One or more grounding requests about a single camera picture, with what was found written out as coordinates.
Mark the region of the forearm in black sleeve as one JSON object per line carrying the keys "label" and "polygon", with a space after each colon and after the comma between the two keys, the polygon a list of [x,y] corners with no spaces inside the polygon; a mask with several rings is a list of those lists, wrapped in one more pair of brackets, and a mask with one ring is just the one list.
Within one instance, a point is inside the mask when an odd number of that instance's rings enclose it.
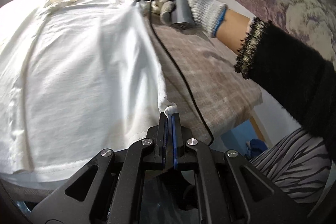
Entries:
{"label": "forearm in black sleeve", "polygon": [[318,51],[258,18],[226,10],[216,37],[237,54],[235,70],[265,89],[302,127],[335,138],[335,70]]}

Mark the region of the grey knit gloved hand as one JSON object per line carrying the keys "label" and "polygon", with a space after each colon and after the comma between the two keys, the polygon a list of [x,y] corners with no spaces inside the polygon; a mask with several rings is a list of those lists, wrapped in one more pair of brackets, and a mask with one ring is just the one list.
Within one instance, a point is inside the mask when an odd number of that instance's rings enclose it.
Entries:
{"label": "grey knit gloved hand", "polygon": [[[173,0],[157,0],[161,4],[160,21],[172,25],[171,13],[175,8]],[[193,20],[208,36],[214,38],[228,9],[225,3],[216,0],[187,0]]]}

